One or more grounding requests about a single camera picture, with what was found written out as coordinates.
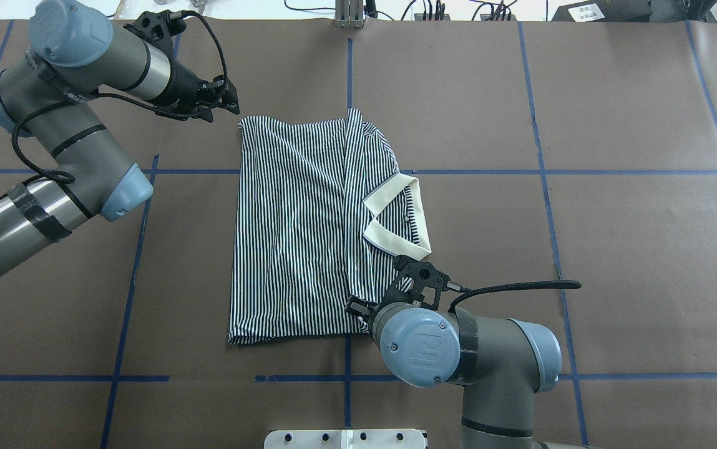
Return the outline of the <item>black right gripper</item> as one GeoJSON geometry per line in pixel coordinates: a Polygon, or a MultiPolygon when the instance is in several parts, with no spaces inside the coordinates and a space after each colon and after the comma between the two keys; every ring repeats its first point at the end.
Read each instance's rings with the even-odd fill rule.
{"type": "Polygon", "coordinates": [[[372,301],[365,301],[357,296],[350,296],[344,311],[361,322],[372,325],[379,311],[379,304],[372,301]]]}

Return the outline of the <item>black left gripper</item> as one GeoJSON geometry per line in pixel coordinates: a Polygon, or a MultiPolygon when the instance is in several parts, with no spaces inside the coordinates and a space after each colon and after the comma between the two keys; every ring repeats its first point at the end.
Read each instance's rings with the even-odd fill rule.
{"type": "Polygon", "coordinates": [[[237,89],[229,77],[202,80],[173,60],[168,85],[159,95],[159,116],[175,120],[199,118],[211,123],[215,109],[240,114],[237,89]]]}

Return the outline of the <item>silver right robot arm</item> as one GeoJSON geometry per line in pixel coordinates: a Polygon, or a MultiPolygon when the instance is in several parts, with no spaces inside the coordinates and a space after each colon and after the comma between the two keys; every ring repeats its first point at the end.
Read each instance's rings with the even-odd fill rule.
{"type": "Polygon", "coordinates": [[[534,437],[534,397],[562,369],[555,334],[518,319],[433,311],[352,297],[346,312],[368,325],[387,369],[419,389],[461,386],[461,447],[556,448],[534,437]]]}

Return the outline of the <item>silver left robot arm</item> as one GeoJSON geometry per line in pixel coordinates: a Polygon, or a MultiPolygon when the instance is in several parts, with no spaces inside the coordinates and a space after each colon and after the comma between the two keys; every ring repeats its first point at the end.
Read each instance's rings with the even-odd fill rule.
{"type": "Polygon", "coordinates": [[[0,278],[93,217],[117,221],[153,195],[139,164],[89,103],[117,99],[172,120],[213,122],[239,114],[237,90],[222,73],[198,77],[173,53],[193,9],[143,12],[116,26],[79,1],[42,1],[28,22],[24,58],[0,73],[0,126],[33,171],[0,197],[0,278]]]}

